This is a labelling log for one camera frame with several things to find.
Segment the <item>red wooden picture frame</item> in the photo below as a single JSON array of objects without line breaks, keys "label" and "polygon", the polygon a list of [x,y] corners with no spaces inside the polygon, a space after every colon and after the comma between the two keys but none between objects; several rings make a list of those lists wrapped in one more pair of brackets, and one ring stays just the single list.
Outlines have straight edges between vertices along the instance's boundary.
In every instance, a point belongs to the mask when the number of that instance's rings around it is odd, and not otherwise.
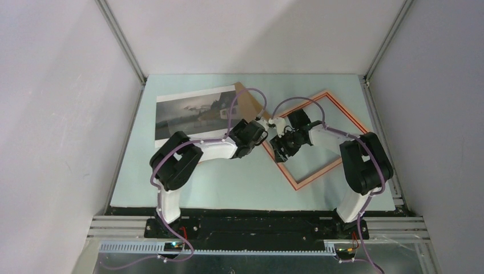
[{"label": "red wooden picture frame", "polygon": [[[329,112],[335,112],[335,114],[331,116],[332,123],[341,124],[342,127],[340,130],[351,131],[357,134],[365,134],[373,130],[370,123],[365,124],[360,121],[360,119],[352,113],[351,109],[345,106],[330,90],[323,90],[310,98],[318,103],[323,103],[323,109],[326,115],[328,115]],[[287,169],[285,163],[275,162],[275,155],[269,141],[264,141],[261,146],[269,155],[272,165],[277,168],[295,191],[314,182],[319,182],[328,178],[333,170],[342,167],[341,157],[337,156],[334,152],[330,152],[329,149],[324,148],[316,154],[317,156],[322,157],[322,163],[319,163],[316,168],[304,171],[303,175],[295,178],[291,174],[291,171]]]}]

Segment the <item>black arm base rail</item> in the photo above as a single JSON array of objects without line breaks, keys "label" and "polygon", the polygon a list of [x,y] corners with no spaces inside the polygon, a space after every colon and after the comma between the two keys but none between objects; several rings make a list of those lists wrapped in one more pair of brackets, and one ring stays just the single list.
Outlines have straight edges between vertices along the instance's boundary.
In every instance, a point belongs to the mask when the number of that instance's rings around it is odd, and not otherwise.
[{"label": "black arm base rail", "polygon": [[369,239],[365,220],[335,211],[182,209],[171,228],[198,251],[324,251],[328,240]]}]

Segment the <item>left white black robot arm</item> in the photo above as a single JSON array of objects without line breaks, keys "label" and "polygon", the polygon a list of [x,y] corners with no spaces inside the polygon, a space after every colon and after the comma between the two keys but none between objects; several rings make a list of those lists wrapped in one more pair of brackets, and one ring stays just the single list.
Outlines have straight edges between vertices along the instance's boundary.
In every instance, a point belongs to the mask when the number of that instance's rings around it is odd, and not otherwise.
[{"label": "left white black robot arm", "polygon": [[194,139],[183,131],[174,133],[152,156],[150,183],[158,189],[158,230],[165,237],[180,232],[181,188],[189,181],[200,162],[214,159],[240,159],[261,145],[268,136],[263,118],[242,119],[221,138]]}]

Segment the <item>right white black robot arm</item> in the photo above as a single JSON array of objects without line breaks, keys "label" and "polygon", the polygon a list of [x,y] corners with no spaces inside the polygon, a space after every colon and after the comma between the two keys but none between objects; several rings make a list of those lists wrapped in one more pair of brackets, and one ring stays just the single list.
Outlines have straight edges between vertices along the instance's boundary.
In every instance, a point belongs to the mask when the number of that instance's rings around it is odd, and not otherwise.
[{"label": "right white black robot arm", "polygon": [[367,132],[359,136],[328,126],[322,120],[310,120],[302,109],[284,118],[271,118],[268,126],[276,130],[270,140],[275,160],[283,163],[304,146],[324,147],[341,158],[345,180],[349,186],[336,208],[339,219],[332,223],[332,231],[346,239],[355,230],[354,221],[360,218],[372,197],[384,192],[394,169],[378,136]]}]

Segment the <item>brown backing board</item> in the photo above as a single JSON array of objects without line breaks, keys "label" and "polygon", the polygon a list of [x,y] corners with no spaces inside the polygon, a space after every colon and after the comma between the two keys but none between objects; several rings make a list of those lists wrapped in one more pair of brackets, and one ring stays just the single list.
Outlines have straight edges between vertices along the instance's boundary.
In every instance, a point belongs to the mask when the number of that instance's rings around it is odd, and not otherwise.
[{"label": "brown backing board", "polygon": [[267,107],[264,108],[266,103],[265,98],[257,91],[243,92],[237,98],[241,117],[247,122],[254,120],[258,114],[261,113],[261,117],[269,120],[271,115],[269,114]]}]

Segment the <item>landscape photo print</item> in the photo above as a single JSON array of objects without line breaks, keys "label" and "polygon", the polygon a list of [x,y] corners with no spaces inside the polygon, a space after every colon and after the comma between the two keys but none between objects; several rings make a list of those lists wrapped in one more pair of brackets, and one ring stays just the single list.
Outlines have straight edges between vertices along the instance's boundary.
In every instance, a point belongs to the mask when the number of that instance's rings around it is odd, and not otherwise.
[{"label": "landscape photo print", "polygon": [[155,147],[174,133],[219,138],[241,119],[234,85],[156,97]]}]

